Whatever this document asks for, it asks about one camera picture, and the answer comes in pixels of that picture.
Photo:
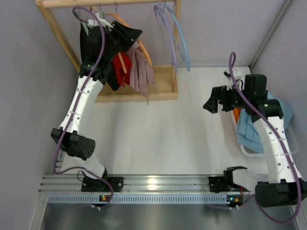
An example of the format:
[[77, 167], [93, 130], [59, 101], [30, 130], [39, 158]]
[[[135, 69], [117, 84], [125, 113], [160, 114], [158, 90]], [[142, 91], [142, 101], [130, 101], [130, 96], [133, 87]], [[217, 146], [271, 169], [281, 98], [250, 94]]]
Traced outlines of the light orange hanger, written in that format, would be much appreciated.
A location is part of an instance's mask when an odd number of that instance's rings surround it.
[[[97, 1], [97, 2], [98, 2], [99, 10], [98, 10], [98, 8], [97, 8], [96, 6], [92, 6], [92, 7], [90, 7], [90, 11], [95, 10], [96, 12], [99, 12], [99, 11], [101, 10], [100, 2], [99, 2], [99, 1]], [[121, 65], [122, 65], [123, 72], [124, 72], [124, 73], [127, 73], [127, 69], [126, 69], [126, 66], [125, 66], [125, 62], [124, 62], [124, 60], [123, 60], [122, 55], [121, 55], [120, 52], [118, 53], [118, 58], [119, 58], [120, 63], [121, 63]]]

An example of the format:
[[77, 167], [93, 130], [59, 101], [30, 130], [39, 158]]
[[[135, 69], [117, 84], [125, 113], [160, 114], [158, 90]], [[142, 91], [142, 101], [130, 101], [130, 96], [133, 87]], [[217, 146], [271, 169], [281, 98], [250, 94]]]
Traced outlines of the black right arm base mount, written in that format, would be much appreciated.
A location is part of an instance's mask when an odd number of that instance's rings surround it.
[[208, 178], [210, 191], [214, 193], [235, 191], [237, 188], [224, 176], [211, 176]]

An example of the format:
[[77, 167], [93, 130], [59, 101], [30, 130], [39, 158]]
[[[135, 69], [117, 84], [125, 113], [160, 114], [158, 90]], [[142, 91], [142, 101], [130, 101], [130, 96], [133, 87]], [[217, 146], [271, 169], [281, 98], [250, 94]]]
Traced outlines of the purple plastic hanger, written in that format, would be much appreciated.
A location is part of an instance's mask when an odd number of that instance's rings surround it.
[[159, 6], [158, 4], [154, 5], [153, 7], [153, 11], [155, 14], [155, 17], [157, 17], [157, 15], [160, 15], [161, 20], [163, 22], [163, 24], [165, 25], [167, 32], [168, 32], [168, 37], [169, 37], [169, 41], [170, 41], [170, 45], [171, 45], [171, 50], [172, 50], [172, 64], [174, 65], [175, 68], [175, 73], [177, 73], [177, 57], [176, 57], [176, 51], [175, 51], [175, 45], [173, 42], [173, 36], [170, 30], [170, 25], [168, 23], [168, 19], [165, 15], [165, 10]]

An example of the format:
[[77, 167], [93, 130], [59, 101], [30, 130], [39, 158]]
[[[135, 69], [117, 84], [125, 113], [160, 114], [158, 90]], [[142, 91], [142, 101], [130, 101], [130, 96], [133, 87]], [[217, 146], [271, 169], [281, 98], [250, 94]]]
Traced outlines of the black garment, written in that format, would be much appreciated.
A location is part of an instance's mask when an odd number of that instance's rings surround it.
[[88, 68], [87, 58], [87, 37], [88, 26], [81, 23], [80, 26], [80, 54], [82, 59], [82, 68]]

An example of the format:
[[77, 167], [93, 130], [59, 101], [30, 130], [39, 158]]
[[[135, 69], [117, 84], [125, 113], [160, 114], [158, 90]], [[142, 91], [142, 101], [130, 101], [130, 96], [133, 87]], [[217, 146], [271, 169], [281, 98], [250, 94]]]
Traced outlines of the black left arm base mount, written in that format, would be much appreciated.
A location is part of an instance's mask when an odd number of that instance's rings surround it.
[[[114, 192], [121, 192], [124, 185], [123, 177], [108, 177], [107, 182], [113, 188]], [[82, 192], [110, 192], [110, 187], [99, 179], [84, 177], [81, 187]]]

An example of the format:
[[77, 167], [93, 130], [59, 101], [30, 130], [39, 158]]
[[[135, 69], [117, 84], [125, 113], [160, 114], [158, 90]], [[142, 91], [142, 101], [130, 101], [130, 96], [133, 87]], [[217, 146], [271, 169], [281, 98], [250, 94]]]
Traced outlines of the orange plastic hanger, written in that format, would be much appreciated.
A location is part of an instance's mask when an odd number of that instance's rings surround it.
[[[118, 14], [116, 13], [111, 13], [111, 12], [106, 12], [105, 15], [108, 15], [108, 16], [112, 16], [114, 17], [115, 19], [117, 19], [119, 22], [121, 22], [123, 25], [125, 25], [126, 27], [130, 27], [129, 24], [127, 24], [127, 22], [125, 20], [123, 20]], [[139, 43], [140, 45], [140, 48], [141, 48], [141, 52], [143, 53], [143, 55], [147, 58], [149, 64], [152, 66], [153, 63], [152, 63], [152, 59], [147, 51], [147, 49], [145, 48], [143, 42], [138, 39], [137, 42]]]

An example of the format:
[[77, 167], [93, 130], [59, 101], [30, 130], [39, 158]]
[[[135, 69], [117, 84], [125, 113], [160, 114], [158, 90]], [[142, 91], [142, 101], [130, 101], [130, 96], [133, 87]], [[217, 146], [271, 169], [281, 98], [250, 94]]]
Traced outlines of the aluminium mounting rail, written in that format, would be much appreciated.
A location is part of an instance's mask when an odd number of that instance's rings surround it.
[[155, 157], [114, 155], [99, 156], [109, 176], [123, 178], [123, 192], [203, 192], [209, 189], [209, 177], [219, 176], [231, 166], [244, 166], [249, 171], [267, 177], [264, 159], [250, 158], [240, 153], [175, 154]]

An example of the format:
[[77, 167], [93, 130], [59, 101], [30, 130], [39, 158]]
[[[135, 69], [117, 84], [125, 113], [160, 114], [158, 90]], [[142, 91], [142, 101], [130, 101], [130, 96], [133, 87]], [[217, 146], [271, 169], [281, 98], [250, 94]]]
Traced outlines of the dusty pink trousers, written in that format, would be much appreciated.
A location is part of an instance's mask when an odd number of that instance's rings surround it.
[[132, 45], [127, 52], [127, 56], [131, 60], [130, 86], [146, 97], [148, 101], [147, 86], [154, 85], [154, 70], [138, 42]]

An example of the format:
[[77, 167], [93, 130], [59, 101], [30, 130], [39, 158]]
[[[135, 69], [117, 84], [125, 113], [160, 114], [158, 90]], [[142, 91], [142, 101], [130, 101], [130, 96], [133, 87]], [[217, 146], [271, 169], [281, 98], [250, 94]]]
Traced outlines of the orange garment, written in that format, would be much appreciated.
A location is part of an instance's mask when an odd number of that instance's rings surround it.
[[239, 117], [240, 117], [241, 109], [240, 108], [235, 108], [233, 110], [234, 118], [236, 123], [238, 123]]

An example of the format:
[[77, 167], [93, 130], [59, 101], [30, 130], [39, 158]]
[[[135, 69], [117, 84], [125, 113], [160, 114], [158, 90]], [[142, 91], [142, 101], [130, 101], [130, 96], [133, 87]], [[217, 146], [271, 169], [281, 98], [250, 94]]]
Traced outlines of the wooden clothes rack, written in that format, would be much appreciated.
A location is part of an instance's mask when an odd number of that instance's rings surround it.
[[[79, 72], [81, 63], [66, 38], [56, 17], [53, 15], [52, 8], [70, 8], [75, 6], [98, 6], [98, 5], [125, 5], [158, 3], [157, 0], [36, 0], [35, 3], [41, 14], [49, 24], [55, 37], [59, 41], [67, 57]], [[156, 65], [153, 66], [155, 72], [155, 84], [148, 87], [148, 96], [136, 92], [130, 86], [126, 86], [116, 92], [109, 86], [103, 87], [96, 99], [96, 103], [115, 103], [115, 102], [141, 102], [141, 101], [160, 101], [176, 100], [178, 98], [177, 79], [175, 65]]]

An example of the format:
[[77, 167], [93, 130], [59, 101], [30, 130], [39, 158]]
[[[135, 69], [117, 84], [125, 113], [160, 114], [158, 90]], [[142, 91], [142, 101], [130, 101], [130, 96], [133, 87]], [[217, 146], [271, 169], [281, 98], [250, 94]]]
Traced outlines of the mint green hanger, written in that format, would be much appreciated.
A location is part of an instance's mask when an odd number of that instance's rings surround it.
[[74, 3], [75, 3], [76, 9], [73, 10], [73, 15], [75, 16], [76, 19], [78, 19], [81, 22], [81, 28], [84, 30], [85, 34], [88, 36], [89, 35], [89, 28], [88, 28], [85, 20], [83, 19], [82, 15], [81, 15], [77, 0], [74, 0]]

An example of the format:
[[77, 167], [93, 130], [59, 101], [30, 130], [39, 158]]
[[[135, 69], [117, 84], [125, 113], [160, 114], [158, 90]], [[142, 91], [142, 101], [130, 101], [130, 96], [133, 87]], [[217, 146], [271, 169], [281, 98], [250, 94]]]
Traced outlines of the red garment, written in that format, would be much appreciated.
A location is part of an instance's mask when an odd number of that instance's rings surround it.
[[[125, 62], [127, 73], [124, 73], [121, 67], [121, 87], [120, 88], [125, 87], [125, 85], [130, 85], [130, 71], [132, 67], [132, 62], [131, 62], [131, 59], [128, 57], [128, 55], [124, 52], [121, 52], [121, 55]], [[113, 58], [113, 60], [115, 60], [116, 62], [120, 62], [118, 55], [116, 55]]]

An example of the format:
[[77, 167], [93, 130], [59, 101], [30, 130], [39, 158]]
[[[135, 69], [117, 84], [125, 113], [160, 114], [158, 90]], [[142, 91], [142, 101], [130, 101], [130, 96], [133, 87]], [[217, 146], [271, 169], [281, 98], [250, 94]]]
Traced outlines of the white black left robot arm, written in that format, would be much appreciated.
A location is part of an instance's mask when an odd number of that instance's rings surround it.
[[78, 167], [93, 179], [106, 176], [107, 170], [94, 155], [95, 141], [86, 137], [92, 107], [113, 75], [112, 60], [119, 52], [127, 52], [143, 33], [117, 21], [111, 25], [94, 26], [87, 34], [80, 33], [82, 64], [77, 89], [64, 120], [51, 131], [58, 150], [74, 158]]

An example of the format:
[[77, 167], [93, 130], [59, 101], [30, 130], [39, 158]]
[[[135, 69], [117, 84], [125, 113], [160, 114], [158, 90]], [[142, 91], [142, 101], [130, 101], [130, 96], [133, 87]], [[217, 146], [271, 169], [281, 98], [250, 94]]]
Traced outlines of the light blue garment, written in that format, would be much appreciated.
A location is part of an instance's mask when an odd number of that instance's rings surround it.
[[[285, 101], [277, 98], [271, 92], [268, 92], [268, 99], [277, 99], [283, 111], [284, 128], [287, 129], [293, 116], [292, 108]], [[262, 142], [254, 124], [251, 121], [250, 115], [244, 109], [241, 109], [237, 123], [237, 140], [238, 143], [245, 148], [256, 152], [257, 154], [264, 153]]]

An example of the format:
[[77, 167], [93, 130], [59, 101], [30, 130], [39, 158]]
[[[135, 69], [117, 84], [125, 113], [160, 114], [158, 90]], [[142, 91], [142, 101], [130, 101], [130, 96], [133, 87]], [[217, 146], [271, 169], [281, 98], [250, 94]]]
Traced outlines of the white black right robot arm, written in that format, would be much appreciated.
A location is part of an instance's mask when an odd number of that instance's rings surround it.
[[283, 112], [276, 99], [268, 99], [267, 78], [261, 74], [245, 76], [244, 88], [213, 87], [203, 108], [212, 114], [244, 109], [251, 116], [262, 142], [268, 168], [268, 179], [250, 172], [246, 167], [228, 167], [224, 171], [231, 187], [252, 192], [261, 207], [300, 205], [307, 197], [307, 183], [298, 171], [285, 136]]

